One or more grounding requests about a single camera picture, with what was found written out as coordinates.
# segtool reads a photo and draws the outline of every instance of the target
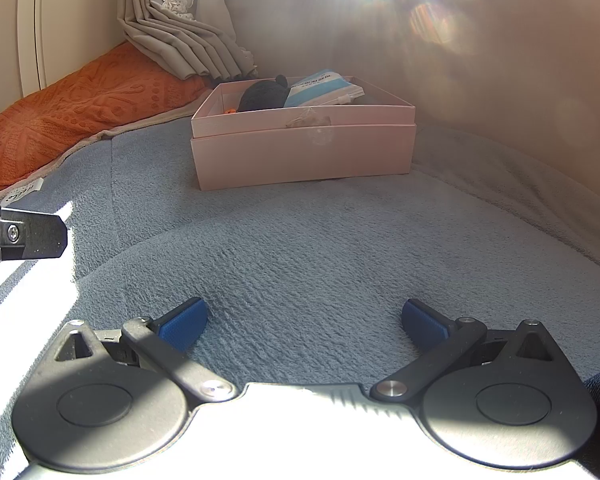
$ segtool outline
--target black bracket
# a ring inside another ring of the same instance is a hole
[[[402,326],[424,354],[371,388],[406,404],[438,442],[497,468],[546,467],[573,456],[596,426],[596,405],[541,322],[488,330],[418,300]]]
[[[80,474],[124,467],[176,439],[200,404],[236,397],[234,384],[178,349],[205,325],[200,298],[155,321],[130,319],[121,330],[66,323],[11,412],[27,457]]]
[[[0,261],[59,258],[66,245],[59,216],[0,207]]]

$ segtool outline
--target screw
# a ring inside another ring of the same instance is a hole
[[[20,231],[18,231],[18,226],[11,224],[7,229],[7,238],[9,241],[14,244],[18,241],[18,237],[20,236]]]
[[[400,397],[407,392],[406,384],[400,381],[382,381],[376,385],[376,391],[385,397]]]
[[[200,386],[200,392],[210,400],[219,402],[229,400],[234,396],[234,386],[227,381],[210,379]]]

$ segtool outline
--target sunlight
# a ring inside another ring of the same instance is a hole
[[[74,204],[72,202],[67,202],[56,212],[56,214],[62,219],[63,222],[66,222],[69,216],[71,216],[73,210]],[[6,262],[0,262],[0,286],[6,282],[24,262],[25,260],[8,260]]]
[[[0,473],[0,480],[14,480],[14,478],[17,478],[24,471],[27,465],[29,465],[29,461],[24,456],[20,444],[14,442],[13,446],[11,446],[7,462],[5,462]]]
[[[528,435],[528,426],[507,426],[495,424],[484,418],[482,422],[477,420],[464,420],[459,416],[458,420],[452,420],[448,416],[429,417],[428,424],[433,428],[443,428],[443,436],[436,436],[436,431],[431,430],[436,438],[444,442],[445,447],[454,449],[456,452],[470,453],[477,460],[488,460],[494,463],[507,463],[513,455],[518,455],[522,460],[536,461],[541,463],[545,457],[545,449],[569,449],[572,441],[567,431],[560,427],[546,424],[537,429],[541,431],[542,440],[546,446],[529,446],[522,454],[516,450],[515,442],[524,442]],[[483,435],[489,431],[491,438],[488,444]]]
[[[329,391],[324,386],[251,383],[236,400],[201,406],[190,428],[171,448],[174,453],[169,455],[167,450],[147,462],[142,477],[159,476],[168,466],[174,470],[186,468],[188,456],[182,450],[195,449],[204,457],[196,462],[196,473],[201,478],[213,476],[218,460],[227,453],[232,460],[223,473],[228,476],[259,467],[262,478],[276,478],[278,471],[290,472],[285,478],[295,479],[372,478],[379,475],[379,464],[405,456],[408,462],[408,473],[402,475],[405,478],[438,478],[437,471],[451,472],[448,476],[454,480],[516,478],[510,470],[484,467],[448,452],[422,431],[405,406],[359,402],[359,399],[345,385],[332,386]],[[467,421],[459,424],[462,428],[472,428]],[[232,433],[250,437],[229,450],[208,437]],[[298,449],[311,460],[298,461]],[[296,467],[291,469],[291,463],[297,464]],[[125,473],[121,478],[139,477],[139,472],[131,468]],[[590,478],[575,462],[542,470],[542,474],[543,480]]]
[[[68,202],[57,214],[66,220],[72,210]],[[67,241],[60,258],[36,262],[0,305],[0,417],[78,299],[71,229]]]

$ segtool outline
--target beige curtain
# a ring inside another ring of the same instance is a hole
[[[204,11],[208,1],[192,0],[192,9],[183,13],[168,9],[163,0],[118,0],[118,21],[127,40],[180,79],[195,74],[221,80],[255,75],[253,56],[235,43],[228,13],[221,23],[229,30],[193,19],[195,7]],[[223,0],[214,1],[224,6]]]

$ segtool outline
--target gray fleece blanket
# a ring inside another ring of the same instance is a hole
[[[60,210],[70,246],[0,264],[4,478],[25,463],[10,406],[65,321],[118,328],[191,296],[210,319],[190,355],[240,386],[369,387],[417,356],[407,298],[491,328],[541,319],[583,379],[600,371],[600,199],[567,177],[421,126],[408,175],[201,192],[189,138],[182,119],[92,144],[13,205]]]

